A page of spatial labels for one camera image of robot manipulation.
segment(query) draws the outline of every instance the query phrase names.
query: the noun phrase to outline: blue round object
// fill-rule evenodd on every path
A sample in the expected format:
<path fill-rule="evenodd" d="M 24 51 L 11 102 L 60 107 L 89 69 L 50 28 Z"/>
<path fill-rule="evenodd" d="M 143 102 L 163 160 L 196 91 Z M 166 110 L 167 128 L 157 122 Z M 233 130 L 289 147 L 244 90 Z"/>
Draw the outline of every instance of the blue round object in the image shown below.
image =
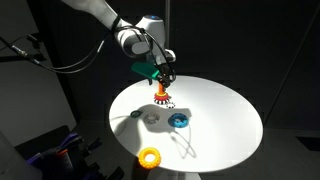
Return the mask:
<path fill-rule="evenodd" d="M 188 125 L 189 120 L 186 115 L 175 113 L 168 119 L 168 123 L 172 127 L 184 128 Z"/>

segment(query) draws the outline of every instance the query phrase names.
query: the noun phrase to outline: orange gear toy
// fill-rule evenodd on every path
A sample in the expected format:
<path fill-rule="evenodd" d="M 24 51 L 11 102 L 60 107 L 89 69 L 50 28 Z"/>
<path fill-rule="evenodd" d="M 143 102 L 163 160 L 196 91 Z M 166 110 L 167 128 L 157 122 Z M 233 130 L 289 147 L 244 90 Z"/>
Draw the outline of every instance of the orange gear toy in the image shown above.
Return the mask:
<path fill-rule="evenodd" d="M 147 162 L 145 160 L 145 158 L 148 154 L 152 154 L 155 156 L 153 161 Z M 144 167 L 145 169 L 153 169 L 153 168 L 156 168 L 157 166 L 159 166 L 160 161 L 161 161 L 161 156 L 160 156 L 159 151 L 156 148 L 148 147 L 148 148 L 143 149 L 139 153 L 138 160 L 139 160 L 140 165 L 142 167 Z"/>

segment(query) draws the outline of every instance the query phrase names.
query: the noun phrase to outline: tabletop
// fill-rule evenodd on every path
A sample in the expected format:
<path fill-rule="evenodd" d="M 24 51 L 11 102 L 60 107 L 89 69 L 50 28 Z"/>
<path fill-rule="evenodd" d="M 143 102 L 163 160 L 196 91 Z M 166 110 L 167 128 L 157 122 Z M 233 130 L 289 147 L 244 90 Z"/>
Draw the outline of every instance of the tabletop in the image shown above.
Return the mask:
<path fill-rule="evenodd" d="M 175 104 L 168 108 L 154 103 L 157 87 L 156 81 L 137 82 L 123 90 L 110 108 L 111 129 L 133 155 L 154 147 L 161 154 L 161 168 L 213 172 L 245 161 L 258 148 L 263 136 L 260 116 L 237 92 L 210 80 L 177 76 L 166 90 Z M 133 118 L 134 110 L 142 114 Z M 143 119 L 149 113 L 156 113 L 159 121 L 146 124 Z M 169 125 L 175 113 L 188 117 L 187 127 Z"/>

